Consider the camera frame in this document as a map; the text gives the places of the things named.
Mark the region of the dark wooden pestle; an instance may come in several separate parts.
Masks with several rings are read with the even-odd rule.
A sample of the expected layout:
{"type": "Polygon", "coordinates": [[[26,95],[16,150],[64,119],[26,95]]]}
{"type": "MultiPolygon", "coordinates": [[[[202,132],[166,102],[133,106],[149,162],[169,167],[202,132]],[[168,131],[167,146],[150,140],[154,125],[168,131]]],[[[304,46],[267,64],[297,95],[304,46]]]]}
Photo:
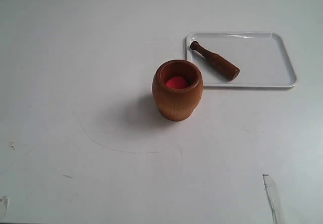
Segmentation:
{"type": "Polygon", "coordinates": [[[240,69],[220,56],[217,53],[213,53],[204,47],[202,47],[197,41],[193,41],[190,44],[190,48],[192,50],[197,51],[201,54],[205,60],[223,77],[227,80],[232,81],[234,80],[240,73],[240,69]]]}

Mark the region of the wooden mortar cup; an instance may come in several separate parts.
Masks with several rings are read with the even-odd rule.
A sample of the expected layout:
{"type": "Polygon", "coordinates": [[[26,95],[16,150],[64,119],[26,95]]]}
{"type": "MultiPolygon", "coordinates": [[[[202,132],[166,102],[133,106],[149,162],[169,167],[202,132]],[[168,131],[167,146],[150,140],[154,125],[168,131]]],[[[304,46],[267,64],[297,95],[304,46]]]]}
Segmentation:
{"type": "Polygon", "coordinates": [[[203,78],[199,68],[186,60],[171,60],[156,71],[152,82],[152,96],[163,117],[182,121],[191,116],[203,93],[203,78]],[[188,82],[183,89],[170,88],[166,82],[181,76],[188,82]]]}

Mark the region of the red ball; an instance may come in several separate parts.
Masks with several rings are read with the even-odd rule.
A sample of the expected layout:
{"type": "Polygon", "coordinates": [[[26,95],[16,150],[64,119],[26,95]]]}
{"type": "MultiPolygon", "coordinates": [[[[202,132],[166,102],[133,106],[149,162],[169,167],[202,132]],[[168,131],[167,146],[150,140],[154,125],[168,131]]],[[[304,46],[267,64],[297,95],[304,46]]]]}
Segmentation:
{"type": "Polygon", "coordinates": [[[189,87],[189,83],[182,76],[174,76],[166,82],[166,86],[173,89],[184,89],[189,87]]]}

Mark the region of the white rectangular plastic tray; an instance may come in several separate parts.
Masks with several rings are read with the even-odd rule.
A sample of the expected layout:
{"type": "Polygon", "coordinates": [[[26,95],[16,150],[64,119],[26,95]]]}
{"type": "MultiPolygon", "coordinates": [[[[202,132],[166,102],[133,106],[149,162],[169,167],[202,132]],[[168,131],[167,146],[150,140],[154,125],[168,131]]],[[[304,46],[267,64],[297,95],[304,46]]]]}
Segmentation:
{"type": "Polygon", "coordinates": [[[292,88],[297,77],[281,37],[273,32],[193,32],[186,37],[186,60],[201,71],[205,87],[292,88]],[[240,69],[228,81],[190,45],[197,41],[240,69]]]}

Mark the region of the clear tape strip right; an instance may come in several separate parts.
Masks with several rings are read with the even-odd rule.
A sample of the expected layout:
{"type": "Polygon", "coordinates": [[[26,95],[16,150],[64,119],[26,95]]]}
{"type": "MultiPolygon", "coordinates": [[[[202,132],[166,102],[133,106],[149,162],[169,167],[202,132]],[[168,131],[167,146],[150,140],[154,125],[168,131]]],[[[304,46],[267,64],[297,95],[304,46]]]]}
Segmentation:
{"type": "Polygon", "coordinates": [[[264,174],[262,176],[268,204],[272,212],[273,224],[284,224],[286,223],[286,220],[284,217],[277,185],[270,175],[264,174]]]}

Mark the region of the clear tape scrap left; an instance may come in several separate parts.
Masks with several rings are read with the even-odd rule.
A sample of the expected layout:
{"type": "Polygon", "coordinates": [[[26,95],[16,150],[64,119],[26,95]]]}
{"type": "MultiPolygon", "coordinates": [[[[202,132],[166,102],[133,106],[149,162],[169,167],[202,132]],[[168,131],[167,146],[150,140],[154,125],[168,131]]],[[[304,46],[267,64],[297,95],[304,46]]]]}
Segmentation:
{"type": "Polygon", "coordinates": [[[8,210],[8,197],[3,196],[0,199],[0,219],[3,219],[6,216],[7,210],[8,210]]]}

